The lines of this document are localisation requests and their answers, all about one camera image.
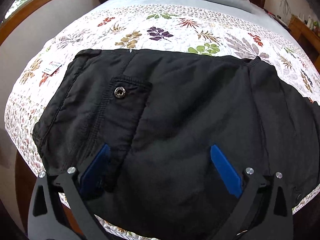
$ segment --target metal snap button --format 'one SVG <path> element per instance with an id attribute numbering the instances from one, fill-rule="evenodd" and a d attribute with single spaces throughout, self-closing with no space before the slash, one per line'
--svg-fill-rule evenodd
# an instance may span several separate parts
<path id="1" fill-rule="evenodd" d="M 124 98 L 125 97 L 125 89 L 123 87 L 118 87 L 115 90 L 115 97 L 116 98 Z"/>

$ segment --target silver bolt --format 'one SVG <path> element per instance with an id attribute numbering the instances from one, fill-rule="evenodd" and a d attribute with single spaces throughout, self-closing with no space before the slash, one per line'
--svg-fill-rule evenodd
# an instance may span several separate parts
<path id="1" fill-rule="evenodd" d="M 73 174 L 73 173 L 75 173 L 76 172 L 76 168 L 75 167 L 70 167 L 68 170 L 67 170 L 67 172 L 69 173 L 69 174 Z"/>
<path id="2" fill-rule="evenodd" d="M 245 169 L 245 172 L 249 175 L 252 175 L 254 173 L 254 169 L 249 167 Z"/>
<path id="3" fill-rule="evenodd" d="M 276 172 L 276 177 L 277 177 L 278 179 L 281 179 L 281 178 L 282 178 L 282 173 L 281 173 L 281 172 Z"/>
<path id="4" fill-rule="evenodd" d="M 41 171 L 38 175 L 38 177 L 43 178 L 45 176 L 45 171 Z"/>

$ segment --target paper tag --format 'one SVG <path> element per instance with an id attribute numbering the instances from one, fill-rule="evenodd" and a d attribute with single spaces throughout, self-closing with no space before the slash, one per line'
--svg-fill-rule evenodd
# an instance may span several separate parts
<path id="1" fill-rule="evenodd" d="M 42 72 L 44 72 L 44 73 L 46 73 L 48 75 L 52 75 L 61 66 L 62 66 L 62 63 L 56 62 L 56 61 L 51 61 L 51 62 L 49 62 L 48 65 L 46 65 L 44 67 Z"/>

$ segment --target wall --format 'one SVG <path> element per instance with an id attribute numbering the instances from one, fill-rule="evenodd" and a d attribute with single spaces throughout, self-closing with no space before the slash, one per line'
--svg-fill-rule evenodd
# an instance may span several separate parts
<path id="1" fill-rule="evenodd" d="M 284 22 L 288 22 L 291 18 L 291 15 L 285 16 L 283 13 L 283 4 L 280 6 L 281 0 L 266 0 L 264 8 L 268 11 L 272 12 L 275 15 L 281 16 L 282 20 Z M 308 16 L 311 15 L 311 17 L 314 20 L 317 20 L 316 15 L 313 13 L 312 9 L 310 8 L 308 2 L 306 0 L 288 0 L 288 3 L 291 8 L 291 13 L 295 15 L 299 15 L 301 13 L 301 17 L 304 14 L 305 19 L 308 19 Z"/>
<path id="2" fill-rule="evenodd" d="M 99 5 L 99 0 L 52 0 L 25 19 L 0 46 L 0 198 L 22 228 L 15 196 L 16 148 L 4 129 L 4 109 L 13 84 L 45 42 Z"/>

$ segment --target floral quilt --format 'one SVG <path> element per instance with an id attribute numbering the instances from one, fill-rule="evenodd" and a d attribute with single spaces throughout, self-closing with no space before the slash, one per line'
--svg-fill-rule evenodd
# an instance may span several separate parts
<path id="1" fill-rule="evenodd" d="M 279 78 L 311 102 L 320 101 L 320 76 L 307 55 L 282 36 L 239 18 L 179 5 L 136 5 L 101 9 L 76 20 L 27 64 L 16 81 L 5 109 L 5 127 L 34 174 L 44 170 L 32 130 L 55 94 L 68 64 L 83 49 L 154 49 L 217 57 L 262 60 L 275 66 Z M 42 70 L 55 61 L 51 75 Z M 320 186 L 292 211 L 297 212 Z M 65 196 L 61 200 L 67 205 Z M 98 218 L 110 233 L 126 239 L 150 239 Z"/>

